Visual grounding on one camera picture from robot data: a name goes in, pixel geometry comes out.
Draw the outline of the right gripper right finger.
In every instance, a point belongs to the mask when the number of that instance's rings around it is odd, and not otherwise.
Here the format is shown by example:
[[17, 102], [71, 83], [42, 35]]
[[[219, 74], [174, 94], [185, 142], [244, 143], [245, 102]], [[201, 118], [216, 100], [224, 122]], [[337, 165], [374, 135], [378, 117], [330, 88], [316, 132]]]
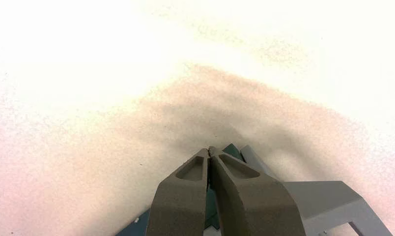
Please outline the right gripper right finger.
[[222, 235], [306, 235], [297, 204], [281, 182], [215, 147], [209, 155]]

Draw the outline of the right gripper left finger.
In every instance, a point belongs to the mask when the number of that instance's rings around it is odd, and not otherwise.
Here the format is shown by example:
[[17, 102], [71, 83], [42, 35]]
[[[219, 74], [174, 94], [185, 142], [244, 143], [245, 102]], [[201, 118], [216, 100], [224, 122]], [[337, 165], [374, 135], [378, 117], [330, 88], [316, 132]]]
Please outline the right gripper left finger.
[[151, 204], [146, 235], [203, 235], [208, 159], [208, 149], [203, 148], [160, 182]]

